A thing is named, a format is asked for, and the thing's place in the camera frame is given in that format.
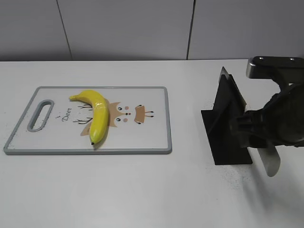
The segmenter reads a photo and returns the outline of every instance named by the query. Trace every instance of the yellow banana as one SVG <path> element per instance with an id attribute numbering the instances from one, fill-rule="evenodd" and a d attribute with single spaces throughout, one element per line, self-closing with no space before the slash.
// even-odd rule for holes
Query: yellow banana
<path id="1" fill-rule="evenodd" d="M 91 144 L 102 140 L 108 127 L 109 109 L 104 97 L 94 91 L 85 90 L 78 95 L 70 96 L 71 101 L 82 101 L 93 107 L 93 120 L 90 127 Z"/>

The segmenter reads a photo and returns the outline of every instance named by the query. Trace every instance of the white table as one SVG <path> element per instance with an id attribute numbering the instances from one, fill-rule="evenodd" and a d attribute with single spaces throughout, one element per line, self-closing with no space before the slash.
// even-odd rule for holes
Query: white table
<path id="1" fill-rule="evenodd" d="M 246 60 L 1 62 L 0 145 L 38 86 L 165 86 L 169 155 L 7 156 L 0 152 L 2 228 L 302 228 L 304 151 L 278 147 L 281 168 L 215 166 L 201 109 L 222 66 L 252 109 L 278 92 L 248 79 Z"/>

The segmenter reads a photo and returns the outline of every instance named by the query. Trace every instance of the cutting board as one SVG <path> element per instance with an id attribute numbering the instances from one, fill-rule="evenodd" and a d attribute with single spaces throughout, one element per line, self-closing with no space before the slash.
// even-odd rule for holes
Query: cutting board
<path id="1" fill-rule="evenodd" d="M 93 89 L 107 99 L 106 137 L 91 145 L 92 107 L 69 101 Z M 4 146 L 8 155 L 168 154 L 172 151 L 165 87 L 39 87 Z"/>

